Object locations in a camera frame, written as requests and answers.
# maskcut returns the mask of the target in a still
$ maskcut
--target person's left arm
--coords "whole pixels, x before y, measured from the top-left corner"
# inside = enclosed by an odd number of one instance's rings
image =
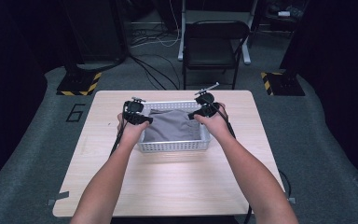
[[[121,114],[117,117],[121,123]],[[110,223],[130,154],[147,126],[148,122],[126,125],[117,149],[84,190],[71,223]]]

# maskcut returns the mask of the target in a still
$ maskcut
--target black stand base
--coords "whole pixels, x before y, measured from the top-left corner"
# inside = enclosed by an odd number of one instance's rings
[[[262,73],[268,95],[305,96],[296,77],[282,73]]]
[[[57,88],[57,95],[91,95],[97,86],[101,73],[78,69],[67,72]]]

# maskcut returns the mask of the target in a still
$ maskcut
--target light wood tabletop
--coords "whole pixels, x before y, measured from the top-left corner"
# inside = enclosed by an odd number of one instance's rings
[[[132,96],[147,102],[190,101],[196,91],[98,91],[79,137],[60,192],[56,217],[71,217],[91,178],[109,157],[117,135],[117,114]],[[209,91],[226,105],[229,121],[241,142],[282,181],[269,141],[249,91]],[[113,216],[215,216],[246,214],[249,204],[213,138],[208,149],[148,152],[135,146]]]

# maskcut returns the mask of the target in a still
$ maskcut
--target chair backrest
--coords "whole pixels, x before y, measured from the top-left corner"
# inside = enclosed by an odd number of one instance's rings
[[[243,21],[197,21],[186,27],[185,38],[246,39],[249,33]]]

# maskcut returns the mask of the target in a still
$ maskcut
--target forearm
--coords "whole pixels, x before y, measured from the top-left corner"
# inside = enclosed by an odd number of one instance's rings
[[[87,185],[71,223],[110,223],[132,145],[119,145]]]
[[[255,211],[257,222],[296,223],[296,216],[269,169],[229,133],[216,139],[226,154],[242,193]]]

